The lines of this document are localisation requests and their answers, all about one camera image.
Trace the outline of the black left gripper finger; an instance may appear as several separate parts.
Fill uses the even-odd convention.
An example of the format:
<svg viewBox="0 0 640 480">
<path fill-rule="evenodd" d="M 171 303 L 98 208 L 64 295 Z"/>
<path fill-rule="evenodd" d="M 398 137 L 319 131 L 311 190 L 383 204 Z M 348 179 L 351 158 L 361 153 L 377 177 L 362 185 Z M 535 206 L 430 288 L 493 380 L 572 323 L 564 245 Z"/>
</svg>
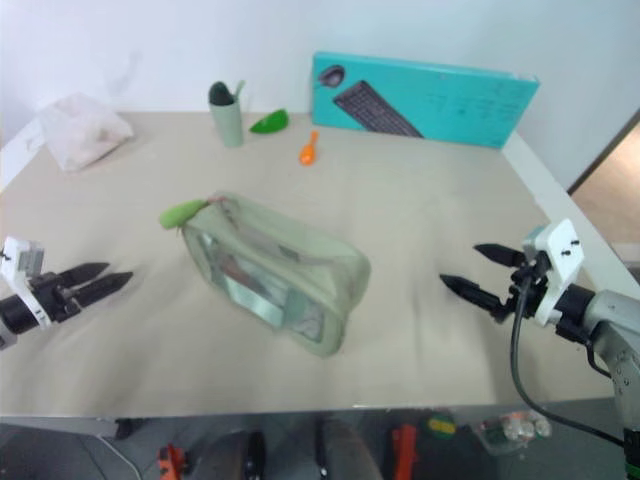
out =
<svg viewBox="0 0 640 480">
<path fill-rule="evenodd" d="M 77 265 L 61 273 L 61 285 L 65 289 L 88 284 L 100 287 L 109 285 L 109 280 L 99 275 L 109 266 L 107 262 L 89 262 Z"/>
<path fill-rule="evenodd" d="M 132 277 L 132 272 L 110 273 L 75 289 L 73 298 L 80 306 L 92 305 L 119 291 Z"/>
</svg>

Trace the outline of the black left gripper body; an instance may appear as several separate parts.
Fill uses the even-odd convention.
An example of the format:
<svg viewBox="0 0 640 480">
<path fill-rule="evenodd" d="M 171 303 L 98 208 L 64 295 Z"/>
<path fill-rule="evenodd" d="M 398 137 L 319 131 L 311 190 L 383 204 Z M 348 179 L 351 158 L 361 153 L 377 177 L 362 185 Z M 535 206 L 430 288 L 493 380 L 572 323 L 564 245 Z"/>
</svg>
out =
<svg viewBox="0 0 640 480">
<path fill-rule="evenodd" d="M 78 282 L 71 271 L 56 274 L 47 272 L 29 280 L 31 291 L 50 320 L 62 323 L 77 315 L 81 307 L 72 299 L 68 290 Z"/>
</svg>

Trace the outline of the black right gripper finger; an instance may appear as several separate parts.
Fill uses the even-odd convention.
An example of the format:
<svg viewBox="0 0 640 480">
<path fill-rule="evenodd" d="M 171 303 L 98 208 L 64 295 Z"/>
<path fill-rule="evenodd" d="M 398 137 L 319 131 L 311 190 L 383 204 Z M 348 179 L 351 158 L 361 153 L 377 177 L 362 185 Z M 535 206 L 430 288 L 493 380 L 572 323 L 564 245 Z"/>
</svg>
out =
<svg viewBox="0 0 640 480">
<path fill-rule="evenodd" d="M 498 296 L 482 290 L 478 284 L 470 280 L 448 274 L 440 274 L 439 278 L 457 296 L 481 309 L 497 309 L 501 306 Z"/>
<path fill-rule="evenodd" d="M 490 261 L 505 267 L 521 267 L 524 253 L 495 243 L 477 244 L 474 249 Z"/>
</svg>

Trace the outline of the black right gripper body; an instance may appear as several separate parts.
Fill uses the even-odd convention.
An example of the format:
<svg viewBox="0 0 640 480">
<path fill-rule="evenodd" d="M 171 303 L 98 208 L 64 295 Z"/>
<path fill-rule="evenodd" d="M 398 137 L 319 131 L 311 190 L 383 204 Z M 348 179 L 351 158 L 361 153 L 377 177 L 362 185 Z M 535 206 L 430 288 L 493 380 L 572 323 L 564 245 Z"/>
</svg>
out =
<svg viewBox="0 0 640 480">
<path fill-rule="evenodd" d="M 492 317 L 502 324 L 509 315 L 521 312 L 523 318 L 532 318 L 547 290 L 547 272 L 551 263 L 546 253 L 538 252 L 532 260 L 511 248 L 499 248 L 496 262 L 515 268 L 511 275 L 509 297 L 493 313 Z"/>
</svg>

